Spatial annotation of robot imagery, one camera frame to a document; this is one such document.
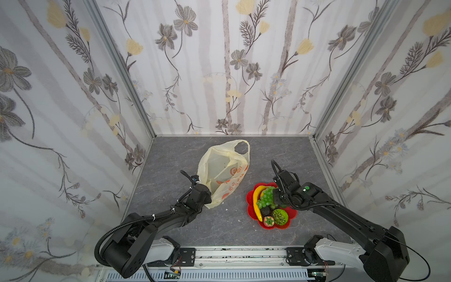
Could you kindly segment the green fake grapes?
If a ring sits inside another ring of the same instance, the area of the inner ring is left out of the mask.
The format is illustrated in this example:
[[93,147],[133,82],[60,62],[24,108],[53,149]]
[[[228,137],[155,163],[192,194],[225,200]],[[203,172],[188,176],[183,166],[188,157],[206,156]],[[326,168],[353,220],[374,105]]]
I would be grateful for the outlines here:
[[260,194],[260,198],[257,201],[258,207],[262,209],[263,207],[270,206],[272,210],[278,208],[278,205],[274,202],[274,194],[273,191],[275,190],[275,187],[270,186],[268,189],[265,189]]

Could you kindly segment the green bumpy fake fruit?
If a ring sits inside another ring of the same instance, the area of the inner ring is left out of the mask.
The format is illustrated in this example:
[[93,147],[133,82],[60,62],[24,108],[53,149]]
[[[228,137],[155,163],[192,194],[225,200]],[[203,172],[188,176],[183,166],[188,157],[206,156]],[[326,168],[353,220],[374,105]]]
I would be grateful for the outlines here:
[[272,211],[272,217],[274,219],[274,222],[278,226],[284,226],[288,223],[289,215],[288,213],[283,209],[275,209]]

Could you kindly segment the yellow fake banana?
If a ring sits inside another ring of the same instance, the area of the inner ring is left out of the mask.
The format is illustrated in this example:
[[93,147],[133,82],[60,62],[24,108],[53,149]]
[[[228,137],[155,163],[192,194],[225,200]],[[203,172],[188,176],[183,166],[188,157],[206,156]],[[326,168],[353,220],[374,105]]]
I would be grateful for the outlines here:
[[260,222],[263,221],[263,217],[261,215],[261,211],[260,211],[260,208],[258,207],[257,201],[260,198],[260,194],[265,189],[268,189],[268,186],[260,185],[260,186],[258,186],[257,188],[254,189],[254,193],[253,193],[253,208],[254,208],[254,212],[255,212],[255,214],[257,216],[257,219]]

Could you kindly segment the yellow plastic bag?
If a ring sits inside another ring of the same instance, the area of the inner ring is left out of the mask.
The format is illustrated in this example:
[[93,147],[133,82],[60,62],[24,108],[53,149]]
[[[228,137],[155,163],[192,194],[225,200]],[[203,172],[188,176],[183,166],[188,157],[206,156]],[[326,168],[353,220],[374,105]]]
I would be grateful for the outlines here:
[[205,207],[213,209],[222,204],[238,188],[249,166],[250,144],[245,140],[210,147],[197,168],[200,183],[211,192],[211,203]]

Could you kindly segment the red flower-shaped plate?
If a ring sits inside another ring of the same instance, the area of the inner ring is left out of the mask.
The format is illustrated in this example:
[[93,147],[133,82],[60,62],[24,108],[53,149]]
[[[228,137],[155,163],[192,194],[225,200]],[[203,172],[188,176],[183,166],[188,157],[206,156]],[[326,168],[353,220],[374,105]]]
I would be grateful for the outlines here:
[[280,205],[278,205],[278,208],[276,208],[276,209],[283,209],[283,210],[285,210],[285,211],[288,213],[288,215],[289,215],[289,218],[290,218],[290,219],[288,220],[288,223],[285,224],[284,226],[278,226],[278,225],[275,224],[273,227],[265,227],[264,224],[263,224],[263,221],[260,222],[260,221],[257,219],[257,216],[256,216],[256,214],[255,214],[255,212],[254,212],[254,208],[253,208],[253,193],[254,193],[254,189],[257,188],[257,187],[260,186],[260,185],[268,186],[268,187],[272,186],[272,187],[275,187],[275,188],[277,189],[277,185],[276,185],[274,182],[271,182],[271,183],[258,183],[258,184],[256,184],[255,187],[253,188],[253,190],[249,191],[248,194],[247,194],[247,196],[246,196],[246,201],[247,201],[247,204],[248,204],[248,207],[247,207],[247,213],[248,213],[248,215],[249,215],[253,220],[255,220],[255,221],[256,221],[263,229],[266,229],[266,230],[272,230],[272,229],[287,229],[287,228],[289,228],[289,227],[290,227],[290,224],[291,224],[291,221],[292,221],[292,220],[296,217],[296,215],[297,215],[297,211],[295,211],[294,209],[288,208],[288,207],[286,207],[286,206],[280,206]]

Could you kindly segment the dark fake avocado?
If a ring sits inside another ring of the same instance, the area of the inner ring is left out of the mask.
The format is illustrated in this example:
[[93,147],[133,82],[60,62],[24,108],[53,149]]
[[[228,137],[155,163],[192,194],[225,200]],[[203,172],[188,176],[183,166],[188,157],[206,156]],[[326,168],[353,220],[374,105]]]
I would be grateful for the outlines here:
[[263,207],[262,209],[260,209],[260,213],[262,215],[262,218],[265,218],[267,216],[272,215],[272,210],[271,210],[270,206],[266,206],[266,207]]

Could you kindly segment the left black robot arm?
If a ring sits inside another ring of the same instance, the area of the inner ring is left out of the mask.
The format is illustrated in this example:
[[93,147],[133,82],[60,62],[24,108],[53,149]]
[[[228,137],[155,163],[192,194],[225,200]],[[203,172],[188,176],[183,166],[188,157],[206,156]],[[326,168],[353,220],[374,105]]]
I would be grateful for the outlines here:
[[164,234],[192,222],[203,206],[210,203],[209,188],[195,183],[168,211],[151,216],[131,213],[99,239],[94,248],[95,259],[103,266],[114,268],[123,278],[129,278],[150,263],[149,254],[156,251],[152,248],[156,239],[163,238],[176,249],[177,244]]

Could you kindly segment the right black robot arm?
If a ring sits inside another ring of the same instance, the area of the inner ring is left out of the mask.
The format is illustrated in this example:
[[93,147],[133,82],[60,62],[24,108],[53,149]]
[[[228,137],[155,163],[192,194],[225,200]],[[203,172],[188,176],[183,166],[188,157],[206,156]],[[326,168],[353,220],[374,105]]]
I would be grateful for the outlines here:
[[359,268],[375,282],[397,282],[410,262],[404,234],[396,227],[385,228],[347,209],[317,185],[300,183],[299,177],[274,164],[274,181],[279,189],[275,201],[290,208],[309,210],[345,232],[354,245],[313,237],[317,256]]

